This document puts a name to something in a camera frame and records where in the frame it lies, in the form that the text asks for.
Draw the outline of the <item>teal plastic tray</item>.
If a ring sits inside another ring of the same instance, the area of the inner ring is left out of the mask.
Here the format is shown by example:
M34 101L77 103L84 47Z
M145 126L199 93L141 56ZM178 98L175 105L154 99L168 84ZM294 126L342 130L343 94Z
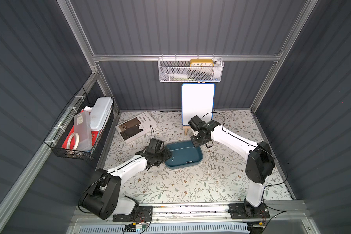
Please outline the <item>teal plastic tray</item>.
M191 140L180 141L166 145L172 157L165 165L172 170L198 165L203 160L201 147L194 147Z

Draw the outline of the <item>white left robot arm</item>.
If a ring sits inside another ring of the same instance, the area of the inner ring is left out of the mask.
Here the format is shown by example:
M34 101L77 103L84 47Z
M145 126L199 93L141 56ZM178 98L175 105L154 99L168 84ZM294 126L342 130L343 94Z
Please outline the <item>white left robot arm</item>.
M139 217L139 202L128 196L121 196L121 186L136 174L160 166L169 160L172 153L165 148L162 140L152 138L149 145L136 152L120 166L93 173L90 185L78 201L78 209L87 214L94 214L102 220L111 215L122 215L129 220Z

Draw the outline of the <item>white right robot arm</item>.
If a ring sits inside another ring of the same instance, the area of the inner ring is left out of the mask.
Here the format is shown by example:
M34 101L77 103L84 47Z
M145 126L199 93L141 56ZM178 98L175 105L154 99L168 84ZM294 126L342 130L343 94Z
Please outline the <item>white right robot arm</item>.
M196 135L191 136L195 147L207 146L210 141L216 141L237 152L245 159L245 173L249 178L249 187L244 199L244 210L250 217L264 210L265 186L275 167L269 144L264 141L256 143L245 139L225 128L223 124L215 120L205 122L199 116L191 118L188 124L196 132Z

